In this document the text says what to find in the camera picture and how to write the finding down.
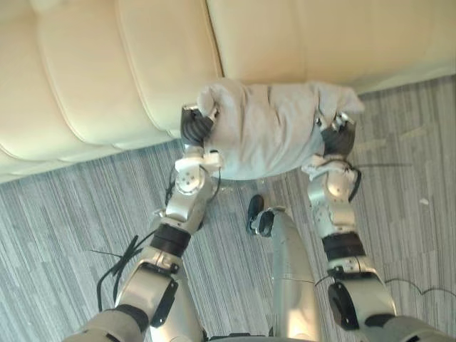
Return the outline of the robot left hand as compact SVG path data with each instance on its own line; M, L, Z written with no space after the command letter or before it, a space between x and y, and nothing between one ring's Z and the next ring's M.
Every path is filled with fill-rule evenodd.
M180 134L184 144L204 147L204 141L210 136L217 116L218 108L213 107L208 115L203 115L196 105L182 107Z

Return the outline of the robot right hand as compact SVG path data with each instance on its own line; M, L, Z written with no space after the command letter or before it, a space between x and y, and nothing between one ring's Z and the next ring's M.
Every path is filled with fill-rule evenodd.
M318 111L315 124L323 140L323 156L346 159L354 146L356 122L342 111L331 118Z

